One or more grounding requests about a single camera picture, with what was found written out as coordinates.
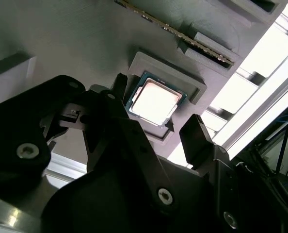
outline screw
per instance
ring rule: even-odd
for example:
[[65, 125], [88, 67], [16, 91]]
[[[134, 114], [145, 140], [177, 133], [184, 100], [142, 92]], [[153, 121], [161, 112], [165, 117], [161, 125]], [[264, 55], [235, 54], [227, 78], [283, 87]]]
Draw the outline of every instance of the screw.
[[17, 148], [17, 155], [21, 159], [33, 159], [39, 154], [39, 148], [32, 143], [23, 143]]
[[113, 99], [113, 100], [115, 99], [115, 96], [112, 95], [112, 94], [107, 94], [107, 96], [110, 97], [110, 98]]
[[69, 82], [68, 83], [71, 87], [73, 88], [77, 88], [78, 87], [78, 84], [77, 83], [74, 83], [74, 82]]
[[218, 149], [220, 149], [220, 151], [221, 151], [223, 154], [227, 154], [227, 151], [226, 151], [224, 148], [218, 147]]
[[158, 190], [158, 196], [163, 204], [165, 205], [171, 205], [173, 202], [173, 197], [171, 193], [166, 190], [165, 188], [161, 188]]
[[237, 221], [235, 220], [235, 218], [228, 212], [224, 212], [224, 219], [226, 221], [226, 223], [232, 228], [232, 229], [236, 229], [238, 228], [238, 224]]

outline gray slot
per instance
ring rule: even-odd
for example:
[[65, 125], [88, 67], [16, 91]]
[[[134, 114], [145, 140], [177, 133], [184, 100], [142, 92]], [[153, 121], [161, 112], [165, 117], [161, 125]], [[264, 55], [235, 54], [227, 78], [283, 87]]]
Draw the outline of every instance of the gray slot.
[[208, 46], [217, 53], [227, 57], [234, 63], [234, 65], [231, 66], [225, 62], [219, 61], [215, 57], [209, 57], [206, 54], [203, 54], [201, 51], [197, 50], [195, 47], [192, 47], [191, 45], [183, 41], [180, 41], [179, 43], [178, 46], [179, 50], [181, 50], [185, 56], [208, 66], [209, 68], [224, 75], [225, 77], [230, 77], [237, 70], [237, 68], [243, 61], [243, 59], [233, 51], [218, 44], [217, 42], [203, 35], [202, 33], [197, 32], [193, 27], [193, 24], [191, 24], [189, 28], [188, 35], [194, 40], [200, 42], [201, 44]]

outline gray 3d-printed holder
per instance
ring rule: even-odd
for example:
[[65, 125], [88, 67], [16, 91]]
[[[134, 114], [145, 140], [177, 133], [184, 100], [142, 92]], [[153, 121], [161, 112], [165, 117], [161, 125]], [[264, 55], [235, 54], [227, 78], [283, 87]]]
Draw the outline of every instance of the gray 3d-printed holder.
[[247, 27], [253, 22], [271, 25], [282, 13], [288, 0], [207, 0]]
[[165, 145], [167, 144], [167, 142], [170, 140], [170, 138], [172, 137], [172, 135], [174, 134], [174, 127], [173, 127], [173, 123], [171, 121], [168, 121], [168, 123], [165, 125], [165, 127], [168, 128], [167, 132], [164, 134], [163, 137], [157, 137], [155, 135], [153, 135], [151, 132], [148, 132], [146, 130], [145, 134], [147, 136], [147, 139], [149, 141], [161, 144], [161, 145]]
[[217, 53], [227, 57], [234, 63], [234, 65], [229, 66], [229, 67], [224, 67], [220, 63], [218, 63], [217, 60], [210, 59], [206, 57], [205, 55], [202, 55], [201, 53], [197, 52], [194, 48], [192, 48], [191, 45], [185, 43], [182, 40], [180, 41], [178, 45], [178, 50], [181, 50], [185, 56], [206, 65], [207, 67], [222, 74], [225, 77], [231, 77], [233, 73], [238, 69], [241, 62], [243, 61], [243, 58], [241, 58], [239, 55], [237, 55], [233, 51], [218, 44], [217, 42], [203, 35], [202, 33], [197, 32], [197, 30], [193, 26], [193, 23], [190, 25], [187, 34], [192, 39], [200, 42], [201, 44], [205, 46], [208, 46], [209, 48], [212, 48]]
[[196, 104], [207, 86], [201, 79], [179, 71], [170, 65], [139, 51], [129, 67], [129, 73], [141, 77], [145, 71], [150, 72], [186, 93], [187, 99], [192, 104]]

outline blue cable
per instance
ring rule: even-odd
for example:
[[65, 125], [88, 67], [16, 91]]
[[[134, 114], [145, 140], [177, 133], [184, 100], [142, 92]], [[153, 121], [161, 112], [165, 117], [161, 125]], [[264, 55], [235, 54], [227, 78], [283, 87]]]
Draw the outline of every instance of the blue cable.
[[281, 117], [279, 117], [279, 118], [276, 120], [276, 122], [287, 123], [288, 120], [281, 120], [282, 118], [285, 118], [285, 117], [288, 117], [288, 115], [285, 115], [285, 116], [281, 116]]

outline silver bolt head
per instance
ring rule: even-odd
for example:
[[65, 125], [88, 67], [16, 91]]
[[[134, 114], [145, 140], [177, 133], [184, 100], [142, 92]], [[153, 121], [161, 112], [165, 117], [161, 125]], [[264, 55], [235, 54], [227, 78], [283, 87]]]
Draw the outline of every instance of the silver bolt head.
[[21, 159], [33, 159], [39, 154], [39, 148], [32, 143], [23, 143], [17, 148], [17, 155]]
[[235, 220], [235, 218], [228, 212], [224, 212], [224, 219], [226, 221], [226, 223], [232, 228], [232, 229], [237, 229], [238, 228], [238, 224], [237, 221]]
[[165, 188], [161, 188], [158, 190], [158, 196], [163, 204], [165, 205], [171, 205], [173, 202], [173, 197], [171, 193], [166, 190]]

